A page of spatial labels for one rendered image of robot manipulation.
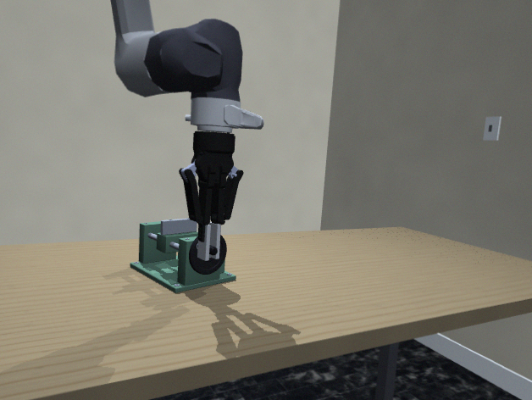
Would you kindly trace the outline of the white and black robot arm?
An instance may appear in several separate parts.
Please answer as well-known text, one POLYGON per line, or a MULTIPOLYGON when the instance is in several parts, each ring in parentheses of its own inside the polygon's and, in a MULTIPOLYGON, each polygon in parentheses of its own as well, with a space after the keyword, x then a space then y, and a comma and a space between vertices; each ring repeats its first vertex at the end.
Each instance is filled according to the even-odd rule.
POLYGON ((243 52, 234 26, 204 19, 185 29, 155 33, 149 0, 111 0, 111 5, 114 65, 128 91, 143 97, 191 92, 186 121, 198 131, 263 128, 261 116, 241 108, 243 52))

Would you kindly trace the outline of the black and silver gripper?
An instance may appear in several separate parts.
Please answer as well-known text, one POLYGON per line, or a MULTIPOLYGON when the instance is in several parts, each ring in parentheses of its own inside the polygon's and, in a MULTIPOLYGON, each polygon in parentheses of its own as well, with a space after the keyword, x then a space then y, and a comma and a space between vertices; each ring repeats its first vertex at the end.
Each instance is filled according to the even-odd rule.
POLYGON ((197 257, 204 261, 209 257, 219 258, 221 225, 231 217, 243 176, 243 171, 234 166, 232 159, 235 139, 235 134, 195 131, 191 164, 179 170, 184 181, 189 219, 198 223, 197 257), (210 245, 218 249, 215 255, 209 254, 210 245))

